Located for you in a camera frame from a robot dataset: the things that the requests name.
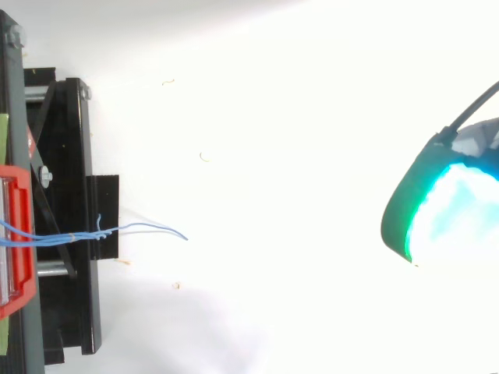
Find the thin wire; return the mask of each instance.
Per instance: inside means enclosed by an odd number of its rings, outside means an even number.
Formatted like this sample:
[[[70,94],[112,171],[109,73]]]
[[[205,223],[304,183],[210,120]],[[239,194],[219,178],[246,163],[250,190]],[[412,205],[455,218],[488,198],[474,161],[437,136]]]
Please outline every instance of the thin wire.
[[[111,228],[108,230],[101,230],[100,222],[101,222],[101,215],[99,214],[97,217],[97,231],[95,232],[74,232],[69,234],[55,234],[55,235],[32,235],[25,231],[21,231],[13,227],[12,225],[0,220],[0,225],[4,226],[5,228],[8,228],[11,232],[23,236],[24,238],[32,239],[31,241],[16,242],[8,240],[6,238],[0,238],[0,245],[5,247],[26,247],[27,245],[32,245],[37,247],[52,247],[56,245],[78,242],[80,240],[100,240],[103,238],[107,238],[114,231],[126,230],[134,226],[147,226],[150,228],[157,228],[164,231],[170,231],[184,240],[189,240],[184,234],[180,233],[179,231],[176,231],[173,228],[169,228],[168,226],[161,226],[158,224],[147,224],[140,222],[140,223],[127,224],[125,226]]]
[[[482,105],[485,104],[487,100],[489,100],[493,95],[495,95],[499,91],[499,82],[495,83],[491,88],[482,93],[482,95],[473,101],[469,107],[463,111],[459,117],[457,117],[450,125],[449,128],[452,131],[458,131],[463,123],[465,123],[469,117],[472,116]]]

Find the white wall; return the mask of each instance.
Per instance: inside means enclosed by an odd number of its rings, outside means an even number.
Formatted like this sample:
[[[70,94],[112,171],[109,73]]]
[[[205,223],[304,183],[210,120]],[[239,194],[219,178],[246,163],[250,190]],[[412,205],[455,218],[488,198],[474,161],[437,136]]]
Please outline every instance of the white wall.
[[[499,78],[499,9],[462,3],[2,5],[25,66],[91,85],[121,222],[190,238],[122,234],[101,350],[48,372],[498,371],[497,277],[418,271],[380,239],[414,156]]]

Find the bolt head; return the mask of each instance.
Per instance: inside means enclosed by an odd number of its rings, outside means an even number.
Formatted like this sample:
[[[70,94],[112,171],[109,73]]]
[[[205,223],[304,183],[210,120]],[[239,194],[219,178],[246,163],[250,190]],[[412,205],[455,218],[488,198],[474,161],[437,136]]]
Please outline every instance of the bolt head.
[[[40,168],[39,178],[41,186],[46,189],[54,176],[50,171],[48,171],[48,168],[46,166],[42,166]]]
[[[7,31],[7,42],[15,49],[26,47],[26,31],[20,25],[12,25]]]
[[[84,86],[81,89],[81,97],[85,100],[92,100],[92,89],[89,86]]]

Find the blue wire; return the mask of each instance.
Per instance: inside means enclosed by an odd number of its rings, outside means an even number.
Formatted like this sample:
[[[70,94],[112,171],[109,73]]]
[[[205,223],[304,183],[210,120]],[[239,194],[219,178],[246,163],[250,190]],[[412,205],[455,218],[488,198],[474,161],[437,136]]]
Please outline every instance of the blue wire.
[[[189,240],[185,235],[167,226],[161,226],[157,224],[146,224],[146,223],[133,223],[133,224],[127,224],[125,226],[120,226],[117,228],[111,228],[108,230],[101,230],[100,222],[101,222],[101,215],[99,214],[97,218],[97,231],[95,232],[75,232],[71,234],[55,234],[55,235],[32,235],[28,234],[27,232],[21,231],[13,227],[12,225],[0,220],[0,225],[4,226],[5,228],[8,228],[11,232],[23,236],[24,238],[33,239],[30,242],[15,242],[8,240],[6,238],[0,238],[0,245],[4,247],[26,247],[27,245],[36,246],[36,247],[52,247],[56,245],[78,242],[80,240],[100,240],[103,238],[107,238],[109,235],[113,233],[113,231],[126,230],[127,228],[131,228],[134,226],[147,226],[149,228],[157,228],[160,230],[170,231],[184,240]]]

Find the red component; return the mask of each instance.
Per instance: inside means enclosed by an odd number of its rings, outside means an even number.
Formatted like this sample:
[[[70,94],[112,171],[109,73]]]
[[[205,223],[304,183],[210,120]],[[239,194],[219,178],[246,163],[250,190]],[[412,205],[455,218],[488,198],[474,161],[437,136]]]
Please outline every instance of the red component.
[[[32,234],[30,172],[16,166],[0,165],[0,178],[9,179],[9,223],[19,230]],[[15,242],[27,242],[27,245],[31,241],[13,232],[10,238]],[[0,306],[0,319],[24,307],[37,292],[34,248],[27,246],[10,250],[12,250],[13,283],[17,292],[6,305]]]

